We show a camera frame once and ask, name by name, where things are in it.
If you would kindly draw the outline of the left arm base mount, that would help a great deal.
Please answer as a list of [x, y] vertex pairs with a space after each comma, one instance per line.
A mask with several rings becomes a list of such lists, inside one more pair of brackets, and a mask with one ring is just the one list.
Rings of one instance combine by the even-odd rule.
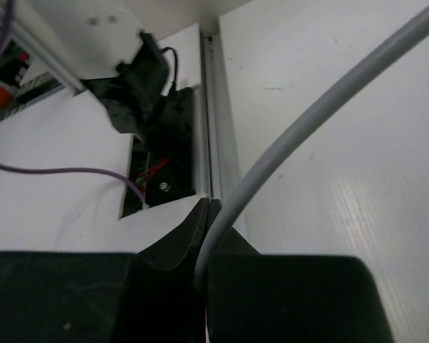
[[121, 218], [145, 207], [156, 207], [195, 194], [193, 185], [192, 124], [194, 89], [162, 96], [144, 123], [144, 141], [134, 139], [129, 178], [144, 201], [128, 189]]

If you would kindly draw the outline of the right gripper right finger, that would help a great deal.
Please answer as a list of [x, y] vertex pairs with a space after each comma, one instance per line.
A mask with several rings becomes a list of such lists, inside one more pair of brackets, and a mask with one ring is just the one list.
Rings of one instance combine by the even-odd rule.
[[261, 254], [229, 229], [207, 270], [211, 342], [391, 342], [357, 257]]

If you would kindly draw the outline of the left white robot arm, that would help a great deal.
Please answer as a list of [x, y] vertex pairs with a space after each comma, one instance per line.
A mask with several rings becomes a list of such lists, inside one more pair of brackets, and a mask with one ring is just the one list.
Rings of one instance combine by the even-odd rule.
[[39, 8], [76, 78], [122, 134], [142, 136], [163, 96], [202, 81], [198, 24], [157, 41], [121, 1], [46, 1]]

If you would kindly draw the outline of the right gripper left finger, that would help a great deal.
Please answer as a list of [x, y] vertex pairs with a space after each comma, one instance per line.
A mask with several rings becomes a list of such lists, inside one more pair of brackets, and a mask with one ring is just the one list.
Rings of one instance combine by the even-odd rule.
[[139, 253], [0, 252], [0, 342], [203, 342], [209, 200]]

